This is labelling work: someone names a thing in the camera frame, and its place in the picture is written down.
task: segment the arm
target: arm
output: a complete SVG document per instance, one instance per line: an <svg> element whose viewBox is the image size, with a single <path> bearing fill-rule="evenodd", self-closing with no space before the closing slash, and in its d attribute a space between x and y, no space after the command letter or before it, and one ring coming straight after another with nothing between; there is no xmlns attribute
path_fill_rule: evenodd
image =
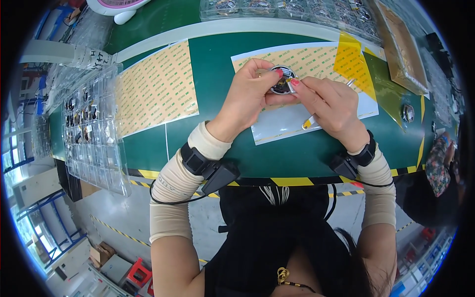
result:
<svg viewBox="0 0 475 297"><path fill-rule="evenodd" d="M204 122L191 132L188 144L211 160L221 159L231 147L231 143L214 138ZM203 182L202 176L191 174L181 161L178 150L153 185L152 195L155 199L165 202L187 200ZM190 286L200 273L200 266L192 241L188 204L162 205L151 200L150 234L155 294L193 296L193 292L204 291L204 282L197 281L194 286ZM192 292L185 294L190 288L193 288Z"/></svg>
<svg viewBox="0 0 475 297"><path fill-rule="evenodd" d="M234 138L250 127L262 105L281 104L295 97L267 95L282 74L268 72L257 77L256 70L273 67L263 60L248 61L235 75L224 105L211 122L200 123L188 138L206 158L219 160L231 147ZM153 185L152 196L158 201L190 199L202 176L191 174L181 163L180 150L164 166ZM203 296L204 271L200 273L193 246L188 205L163 205L150 202L150 242L156 296Z"/></svg>
<svg viewBox="0 0 475 297"><path fill-rule="evenodd" d="M376 146L375 157L366 167L358 166L362 181L389 184L391 171ZM396 188L364 186L365 210L357 248L363 257L374 288L381 296L391 292L396 277Z"/></svg>
<svg viewBox="0 0 475 297"><path fill-rule="evenodd" d="M357 117L358 94L350 87L314 77L291 83L317 123L338 139L349 154L360 153L370 142L366 127ZM362 181L374 185L392 181L390 168L378 146L373 161L366 167L358 166L358 173ZM391 185L384 188L364 186L364 189L365 212L357 247L375 289L387 296L396 272L396 188Z"/></svg>

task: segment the red fingernail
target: red fingernail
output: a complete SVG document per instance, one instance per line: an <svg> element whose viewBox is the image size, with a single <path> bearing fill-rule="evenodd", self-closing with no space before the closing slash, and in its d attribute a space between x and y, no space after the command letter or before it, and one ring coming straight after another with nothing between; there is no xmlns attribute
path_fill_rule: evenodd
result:
<svg viewBox="0 0 475 297"><path fill-rule="evenodd" d="M277 69L275 72L279 75L280 78L284 76L284 72L282 71L282 69Z"/></svg>

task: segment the black wrist strap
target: black wrist strap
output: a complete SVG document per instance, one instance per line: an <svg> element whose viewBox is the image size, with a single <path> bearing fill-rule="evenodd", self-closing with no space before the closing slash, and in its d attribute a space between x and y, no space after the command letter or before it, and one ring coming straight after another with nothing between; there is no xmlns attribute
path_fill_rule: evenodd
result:
<svg viewBox="0 0 475 297"><path fill-rule="evenodd" d="M370 135L370 143L366 144L359 154L351 156L359 166L363 167L368 166L373 161L376 152L376 141L374 140L373 133L370 130L367 131Z"/></svg>
<svg viewBox="0 0 475 297"><path fill-rule="evenodd" d="M193 175L202 175L205 179L207 179L206 176L203 175L205 170L210 165L212 166L213 163L216 163L215 161L208 160L196 147L190 148L188 141L181 147L181 157L183 158L183 161L181 161L183 166L185 166L189 172Z"/></svg>

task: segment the window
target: window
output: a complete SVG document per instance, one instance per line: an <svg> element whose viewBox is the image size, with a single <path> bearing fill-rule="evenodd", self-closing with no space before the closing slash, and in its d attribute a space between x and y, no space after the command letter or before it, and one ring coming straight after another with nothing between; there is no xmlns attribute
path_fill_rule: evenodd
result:
<svg viewBox="0 0 475 297"><path fill-rule="evenodd" d="M56 243L54 242L54 239L51 234L48 233L48 230L45 226L45 223L42 221L39 223L37 226L33 228L33 221L31 219L31 216L39 215L39 211L33 212L30 214L30 216L26 216L20 220L18 220L18 212L19 208L18 205L14 205L13 207L10 208L10 213L13 217L13 221L15 222L15 227L18 230L18 233L25 243L25 246L27 247L28 251L30 252L32 258L37 262L37 264L43 269L43 271L47 274L51 268L45 268L45 266L49 263L49 259L45 260L45 254L40 257L38 254L38 249L36 247L36 244L34 242L34 237L36 235L38 236L39 240L45 247L45 250L49 253L49 258L54 259L59 254L61 254L61 251L56 247Z"/></svg>
<svg viewBox="0 0 475 297"><path fill-rule="evenodd" d="M4 129L4 134L8 134L15 131L15 127L13 126L10 120L7 120L5 122ZM17 140L17 136L4 138L2 140L1 163L3 172L5 172L5 169L10 168L13 165L21 162L22 158L24 157L20 154L21 150L23 150L24 147L23 142L18 142ZM21 172L21 169L19 167L5 173L3 176L5 179L5 186L8 197L11 197L13 195L12 186L28 177Z"/></svg>

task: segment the woman's left hand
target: woman's left hand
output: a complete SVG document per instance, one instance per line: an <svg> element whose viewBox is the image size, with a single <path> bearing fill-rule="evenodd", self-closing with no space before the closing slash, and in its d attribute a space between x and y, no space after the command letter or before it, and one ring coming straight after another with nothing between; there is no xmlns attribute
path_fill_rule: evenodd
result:
<svg viewBox="0 0 475 297"><path fill-rule="evenodd" d="M232 142L239 133L257 121L266 105L296 100L293 95L277 95L269 91L283 75L282 70L268 71L273 66L265 60L250 59L234 75L221 111L206 125L211 135L220 141ZM258 74L258 69L265 70Z"/></svg>

